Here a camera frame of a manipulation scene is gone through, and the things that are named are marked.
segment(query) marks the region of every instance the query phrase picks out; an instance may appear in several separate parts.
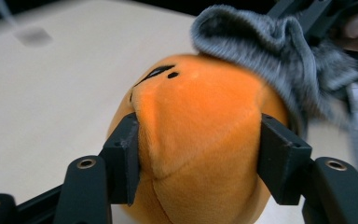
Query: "table surface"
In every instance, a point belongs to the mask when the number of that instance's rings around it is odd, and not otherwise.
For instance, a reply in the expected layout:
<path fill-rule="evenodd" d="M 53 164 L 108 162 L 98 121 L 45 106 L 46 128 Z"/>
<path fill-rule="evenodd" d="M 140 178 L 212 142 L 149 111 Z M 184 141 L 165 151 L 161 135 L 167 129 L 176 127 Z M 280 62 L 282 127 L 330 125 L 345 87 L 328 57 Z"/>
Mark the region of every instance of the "table surface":
<path fill-rule="evenodd" d="M 131 1 L 63 1 L 0 21 L 0 193 L 16 203 L 98 154 L 121 98 L 158 60 L 195 52 L 194 17 Z M 310 128 L 312 157 L 352 162 L 348 134 Z M 133 223 L 113 205 L 115 223 Z M 257 223 L 303 223 L 271 199 Z"/>

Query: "stuffed toy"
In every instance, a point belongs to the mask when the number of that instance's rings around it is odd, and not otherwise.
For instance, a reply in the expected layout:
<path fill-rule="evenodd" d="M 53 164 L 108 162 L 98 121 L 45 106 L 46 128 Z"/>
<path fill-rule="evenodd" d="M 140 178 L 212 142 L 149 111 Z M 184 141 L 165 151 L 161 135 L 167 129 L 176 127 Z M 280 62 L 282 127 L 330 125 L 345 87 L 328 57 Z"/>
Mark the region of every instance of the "stuffed toy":
<path fill-rule="evenodd" d="M 254 223 L 269 191 L 257 174 L 262 113 L 306 138 L 358 78 L 326 39 L 310 48 L 296 17 L 218 5 L 194 21 L 197 54 L 152 65 L 124 96 L 110 130 L 139 120 L 140 183 L 124 209 L 140 223 Z"/>

